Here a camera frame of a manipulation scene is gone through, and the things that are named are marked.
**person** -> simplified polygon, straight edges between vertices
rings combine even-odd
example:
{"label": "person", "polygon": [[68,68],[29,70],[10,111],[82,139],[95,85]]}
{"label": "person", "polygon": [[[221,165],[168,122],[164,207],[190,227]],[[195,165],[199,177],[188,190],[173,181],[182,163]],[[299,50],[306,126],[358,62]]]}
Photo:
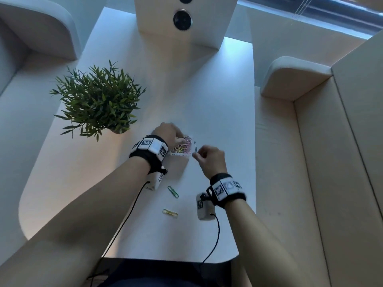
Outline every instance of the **person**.
{"label": "person", "polygon": [[[147,139],[173,149],[183,142],[182,137],[174,124],[162,123]],[[147,174],[161,165],[160,158],[154,159],[164,154],[160,149],[153,154],[140,146],[135,145],[136,150],[126,162],[61,210],[0,267],[1,287],[76,287],[84,283],[120,226],[127,206],[137,197]],[[211,183],[231,181],[224,152],[220,149],[205,145],[193,153],[193,157]],[[251,285],[312,286],[294,258],[247,205],[240,186],[235,189],[238,191],[228,192],[225,197],[213,193],[213,203],[226,211],[239,259]],[[118,280],[103,286],[203,286],[203,282],[167,280],[166,276],[163,280],[149,279]]]}

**white table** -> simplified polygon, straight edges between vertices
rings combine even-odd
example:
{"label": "white table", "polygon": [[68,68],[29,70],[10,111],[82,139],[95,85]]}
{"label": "white table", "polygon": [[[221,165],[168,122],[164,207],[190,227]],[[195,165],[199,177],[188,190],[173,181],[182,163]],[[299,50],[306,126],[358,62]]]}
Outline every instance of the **white table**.
{"label": "white table", "polygon": [[[225,38],[220,51],[140,35],[135,15],[104,9],[78,67],[107,66],[108,58],[134,73],[147,92],[136,110],[138,121],[118,135],[94,138],[60,135],[68,121],[55,118],[31,171],[19,206],[29,239],[61,209],[103,179],[129,155],[132,145],[160,122],[173,121],[201,147],[225,150],[229,173],[239,181],[255,210],[254,70],[252,45]],[[217,238],[217,222],[199,221],[196,195],[209,185],[193,158],[168,157],[169,174],[156,191],[144,189],[109,257],[201,262]],[[176,199],[167,190],[171,185]],[[166,208],[179,214],[162,214]],[[208,262],[238,254],[223,209],[217,249]]]}

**dark pants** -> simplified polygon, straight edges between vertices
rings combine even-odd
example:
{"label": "dark pants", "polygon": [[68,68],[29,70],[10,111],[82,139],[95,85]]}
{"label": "dark pants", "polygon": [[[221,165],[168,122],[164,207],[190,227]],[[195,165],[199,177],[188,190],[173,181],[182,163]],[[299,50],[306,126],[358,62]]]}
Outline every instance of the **dark pants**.
{"label": "dark pants", "polygon": [[217,286],[212,282],[205,282],[192,263],[128,259],[121,263],[99,287],[107,287],[120,280],[138,278],[177,279],[199,286]]}

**paper clip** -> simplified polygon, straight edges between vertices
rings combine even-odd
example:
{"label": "paper clip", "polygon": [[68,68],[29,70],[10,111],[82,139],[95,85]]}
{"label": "paper clip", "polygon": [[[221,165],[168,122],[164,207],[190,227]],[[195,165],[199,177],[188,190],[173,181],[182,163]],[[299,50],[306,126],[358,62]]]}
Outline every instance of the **paper clip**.
{"label": "paper clip", "polygon": [[168,186],[169,191],[174,195],[175,198],[179,198],[180,196],[178,193],[175,192],[175,190],[169,185]]}
{"label": "paper clip", "polygon": [[178,217],[178,213],[176,213],[176,212],[171,212],[170,210],[167,210],[167,209],[164,209],[164,210],[162,211],[162,213],[167,214],[167,215],[171,215],[172,217]]}

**potted plant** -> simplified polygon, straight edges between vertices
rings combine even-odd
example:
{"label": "potted plant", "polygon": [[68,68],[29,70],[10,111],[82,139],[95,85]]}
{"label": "potted plant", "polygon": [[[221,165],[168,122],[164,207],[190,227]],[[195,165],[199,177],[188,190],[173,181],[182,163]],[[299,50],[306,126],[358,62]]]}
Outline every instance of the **potted plant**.
{"label": "potted plant", "polygon": [[93,65],[88,74],[79,69],[68,69],[70,75],[64,80],[56,78],[58,89],[49,93],[62,96],[65,116],[55,116],[72,122],[64,127],[66,131],[62,134],[71,132],[73,136],[74,129],[80,128],[80,136],[95,136],[98,141],[103,129],[121,134],[137,121],[132,120],[136,118],[132,111],[139,109],[137,102],[146,88],[141,92],[134,77],[125,74],[123,69],[120,71],[115,64],[109,60],[109,69]]}

